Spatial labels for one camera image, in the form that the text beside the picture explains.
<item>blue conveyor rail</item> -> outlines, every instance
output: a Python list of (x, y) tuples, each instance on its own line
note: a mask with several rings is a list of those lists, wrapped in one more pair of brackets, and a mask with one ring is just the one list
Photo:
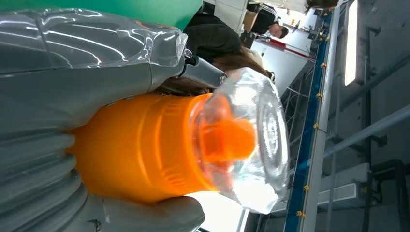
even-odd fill
[[(331, 19), (331, 16), (329, 16), (325, 19), (325, 22), (330, 23)], [(296, 232), (300, 226), (300, 217), (297, 215), (297, 212), (303, 211), (303, 204), (305, 201), (304, 186), (306, 185), (308, 177), (308, 169), (306, 166), (303, 168), (300, 168), (300, 166), (303, 166), (303, 164), (306, 163), (311, 156), (313, 134), (315, 132), (313, 128), (319, 106), (319, 99), (316, 95), (320, 92), (323, 77), (323, 68), (320, 64), (322, 64), (325, 60), (327, 46), (327, 41), (321, 43), (316, 56), (316, 65), (313, 72), (309, 100), (307, 102), (307, 112), (295, 167), (293, 186), (288, 201), (287, 218), (284, 229), (285, 232)]]

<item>brown hair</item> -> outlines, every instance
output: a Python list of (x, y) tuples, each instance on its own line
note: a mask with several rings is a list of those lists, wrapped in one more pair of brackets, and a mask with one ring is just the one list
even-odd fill
[(265, 76), (269, 76), (268, 72), (257, 62), (255, 62), (250, 55), (241, 46), (237, 53), (228, 53), (220, 57), (216, 57), (212, 64), (220, 70), (226, 72), (240, 68), (251, 68)]

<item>man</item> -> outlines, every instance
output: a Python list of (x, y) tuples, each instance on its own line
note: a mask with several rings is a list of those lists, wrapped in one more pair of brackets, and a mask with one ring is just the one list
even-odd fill
[(275, 9), (271, 6), (267, 7), (269, 8), (268, 10), (262, 8), (259, 11), (251, 31), (260, 35), (264, 35), (269, 32), (269, 34), (274, 37), (279, 39), (284, 38), (289, 33), (289, 29), (279, 25), (276, 20), (276, 16), (273, 13), (276, 12)]

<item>white wall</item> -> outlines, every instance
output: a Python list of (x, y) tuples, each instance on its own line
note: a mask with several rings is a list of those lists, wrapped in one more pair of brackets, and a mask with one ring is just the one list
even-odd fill
[(307, 63), (307, 59), (264, 42), (254, 42), (251, 49), (262, 54), (264, 48), (264, 66), (275, 73), (275, 85), (279, 95), (282, 95)]

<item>fluorescent light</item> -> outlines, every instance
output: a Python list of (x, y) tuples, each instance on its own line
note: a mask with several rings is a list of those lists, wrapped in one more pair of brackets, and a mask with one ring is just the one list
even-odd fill
[(356, 79), (356, 49), (357, 49), (357, 2), (349, 7), (349, 22), (347, 29), (345, 85)]

